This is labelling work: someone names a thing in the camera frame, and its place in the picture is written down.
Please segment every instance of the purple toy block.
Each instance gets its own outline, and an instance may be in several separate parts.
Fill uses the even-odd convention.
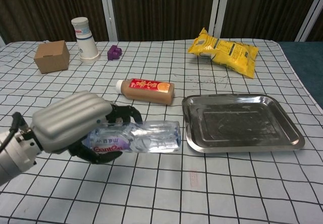
[[[109,51],[107,51],[107,59],[108,60],[119,59],[121,54],[122,54],[121,48],[117,47],[117,45],[112,45]]]

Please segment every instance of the white bottle cap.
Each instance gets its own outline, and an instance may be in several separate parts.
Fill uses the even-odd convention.
[[[121,85],[122,85],[123,81],[124,80],[122,80],[122,79],[117,81],[117,84],[116,84],[116,92],[118,94],[122,94],[122,92],[121,92]]]
[[[77,17],[71,20],[72,25],[75,29],[88,27],[89,20],[86,17]]]

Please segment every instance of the white paper cup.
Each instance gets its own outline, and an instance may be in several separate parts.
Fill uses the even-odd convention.
[[[89,29],[88,19],[86,17],[78,17],[74,18],[71,22],[75,29],[80,60],[85,63],[95,62],[100,58],[100,53]]]

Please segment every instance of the sauce bottle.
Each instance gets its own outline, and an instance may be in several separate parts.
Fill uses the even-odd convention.
[[[174,84],[145,79],[126,79],[117,81],[116,91],[128,99],[171,104]]]

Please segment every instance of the bottle label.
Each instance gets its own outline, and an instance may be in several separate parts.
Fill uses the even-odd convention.
[[[89,144],[94,152],[106,153],[114,151],[129,150],[130,143],[123,136],[98,136],[90,137]]]
[[[159,91],[162,93],[168,93],[168,90],[170,89],[170,84],[153,80],[133,79],[129,87],[135,89],[146,89]]]
[[[85,28],[81,28],[81,29],[74,29],[75,34],[76,35],[85,35],[90,33],[90,28],[85,27]]]

